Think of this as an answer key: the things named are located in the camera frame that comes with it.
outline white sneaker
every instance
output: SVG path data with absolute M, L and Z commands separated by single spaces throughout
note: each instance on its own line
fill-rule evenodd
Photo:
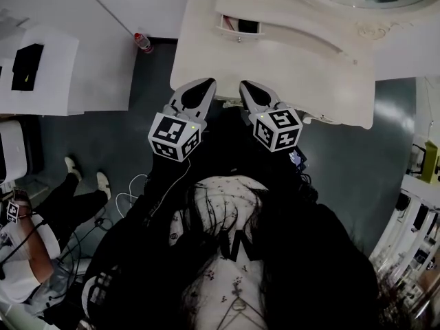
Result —
M 96 178 L 98 179 L 98 190 L 101 190 L 107 195 L 107 199 L 110 200 L 111 198 L 111 191 L 110 191 L 110 184 L 109 179 L 107 179 L 107 176 L 98 171 L 96 173 Z
M 76 178 L 78 179 L 78 181 L 81 182 L 83 180 L 83 177 L 81 176 L 79 170 L 76 168 L 76 164 L 73 161 L 73 159 L 70 157 L 65 157 L 64 161 L 67 166 L 67 172 L 73 173 L 76 176 Z

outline black pants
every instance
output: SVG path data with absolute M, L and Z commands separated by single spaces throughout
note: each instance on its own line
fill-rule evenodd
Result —
M 60 250 L 64 250 L 75 229 L 95 216 L 107 203 L 107 195 L 101 190 L 74 197 L 78 182 L 74 174 L 68 174 L 65 181 L 34 209 L 48 221 Z

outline yellow object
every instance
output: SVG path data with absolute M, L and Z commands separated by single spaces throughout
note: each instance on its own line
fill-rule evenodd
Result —
M 439 183 L 439 148 L 428 140 L 425 143 L 425 162 L 420 180 L 428 184 Z

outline white shirt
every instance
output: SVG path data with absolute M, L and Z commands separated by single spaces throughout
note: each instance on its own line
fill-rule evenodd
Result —
M 37 226 L 42 222 L 40 215 L 32 216 Z M 40 226 L 36 232 L 43 240 L 51 259 L 60 256 L 60 246 L 52 229 L 47 225 Z M 8 223 L 0 230 L 0 261 L 5 259 L 15 247 L 26 238 L 20 223 Z M 5 279 L 0 280 L 0 302 L 8 304 L 22 303 L 40 285 L 29 264 L 29 246 L 26 242 L 12 255 L 3 266 Z
M 230 249 L 237 230 L 244 230 L 252 242 L 246 222 L 252 216 L 257 203 L 248 187 L 266 190 L 262 184 L 244 176 L 211 177 L 199 182 L 195 201 L 205 229 L 216 221 L 216 233 L 228 229 Z M 170 227 L 170 245 L 174 245 L 183 234 L 183 212 L 176 212 Z M 240 243 L 236 262 L 218 257 L 206 268 L 200 287 L 197 312 L 198 329 L 257 330 L 265 329 L 260 307 L 259 286 L 261 283 L 261 261 L 250 261 L 243 244 Z M 237 300 L 237 289 L 240 300 Z

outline gray floor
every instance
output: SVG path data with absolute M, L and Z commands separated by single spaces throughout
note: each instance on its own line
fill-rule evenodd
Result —
M 147 135 L 155 113 L 172 94 L 169 79 L 174 55 L 174 45 L 159 45 L 150 56 L 138 55 L 128 112 L 41 118 L 45 170 L 31 178 L 57 186 L 66 174 L 64 156 L 74 154 L 85 178 L 78 193 L 96 189 L 95 173 L 103 170 L 113 190 L 106 216 L 114 222 L 120 219 L 114 197 L 128 192 L 134 176 L 151 169 Z M 414 116 L 415 81 L 380 82 L 370 131 L 312 122 L 299 141 L 320 202 L 336 212 L 367 254 L 393 211 L 409 158 Z M 142 183 L 142 179 L 135 181 L 133 194 L 141 192 Z M 127 200 L 120 202 L 127 211 Z M 92 227 L 91 221 L 83 225 L 78 237 Z M 103 234 L 93 231 L 82 243 L 83 252 L 93 254 Z

